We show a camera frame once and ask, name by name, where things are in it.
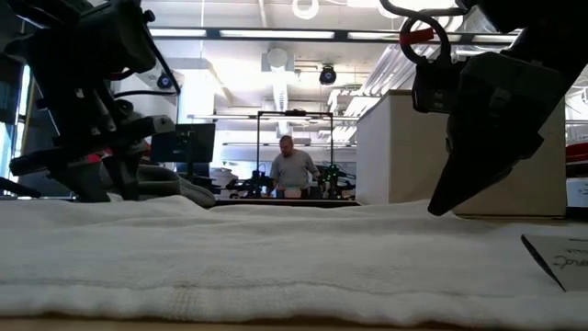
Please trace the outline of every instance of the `man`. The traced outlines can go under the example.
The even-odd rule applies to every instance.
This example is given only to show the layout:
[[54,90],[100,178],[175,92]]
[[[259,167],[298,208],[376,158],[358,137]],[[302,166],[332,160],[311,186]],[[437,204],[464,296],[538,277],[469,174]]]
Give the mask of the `man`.
[[301,198],[309,197],[309,175],[318,178],[321,173],[312,162],[311,156],[294,148],[294,141],[290,136],[283,136],[279,141],[279,149],[282,154],[278,155],[272,164],[272,171],[269,175],[274,179],[274,188],[278,196],[286,188],[299,188],[302,192]]

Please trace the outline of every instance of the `black metal frame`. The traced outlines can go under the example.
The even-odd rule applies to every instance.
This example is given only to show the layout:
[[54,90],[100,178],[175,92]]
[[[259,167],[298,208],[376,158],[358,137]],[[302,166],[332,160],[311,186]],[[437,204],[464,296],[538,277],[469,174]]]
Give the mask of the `black metal frame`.
[[[202,29],[206,30],[204,36],[174,36],[174,37],[163,37],[153,36],[154,40],[235,40],[235,41],[296,41],[296,42],[345,42],[345,43],[384,43],[394,44],[400,43],[401,33],[399,31],[386,31],[386,30],[345,30],[345,29],[261,29],[261,28],[170,28],[170,27],[150,27],[150,29],[169,29],[169,30],[195,30]],[[227,37],[222,36],[221,31],[267,31],[267,32],[333,32],[332,38],[289,38],[289,37]],[[353,39],[351,38],[352,33],[378,33],[378,34],[389,34],[391,38],[386,39]],[[464,46],[502,46],[508,47],[513,41],[510,40],[497,40],[497,41],[474,41],[475,37],[478,36],[493,36],[493,37],[504,37],[513,36],[500,35],[496,33],[475,33],[475,32],[448,32],[448,37],[452,39],[452,45],[464,45]],[[459,36],[458,40],[453,41],[454,36]],[[438,45],[441,42],[435,35],[434,40],[427,40],[421,42],[421,44],[432,44]]]
[[[334,139],[333,139],[333,131],[334,131],[334,120],[333,120],[333,113],[324,113],[324,112],[307,112],[307,111],[263,111],[260,110],[257,112],[257,164],[255,165],[255,170],[259,171],[259,152],[261,146],[261,118],[264,115],[278,115],[278,116],[287,116],[287,117],[307,117],[307,116],[320,116],[320,117],[329,117],[331,118],[331,166],[334,166]],[[261,194],[261,187],[259,185],[259,179],[255,181],[255,195],[259,196]]]

